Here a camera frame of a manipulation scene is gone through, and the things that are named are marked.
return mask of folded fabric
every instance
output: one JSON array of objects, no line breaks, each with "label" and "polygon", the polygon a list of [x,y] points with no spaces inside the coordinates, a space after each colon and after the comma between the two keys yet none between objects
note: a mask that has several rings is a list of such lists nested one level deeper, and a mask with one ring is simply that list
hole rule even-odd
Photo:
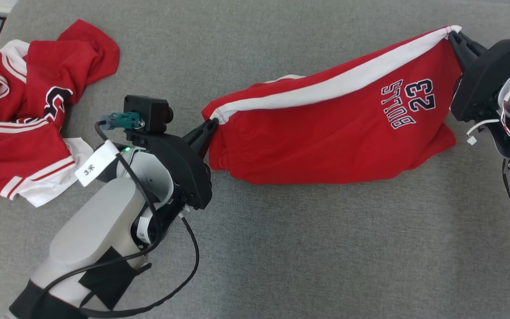
[{"label": "folded fabric", "polygon": [[1,196],[21,194],[40,206],[75,181],[77,163],[91,148],[62,139],[65,105],[115,73],[118,63],[117,44],[82,20],[56,41],[12,40],[0,50]]},{"label": "folded fabric", "polygon": [[455,145],[444,123],[461,70],[448,34],[429,32],[320,73],[220,97],[210,166],[253,184],[393,178]]}]

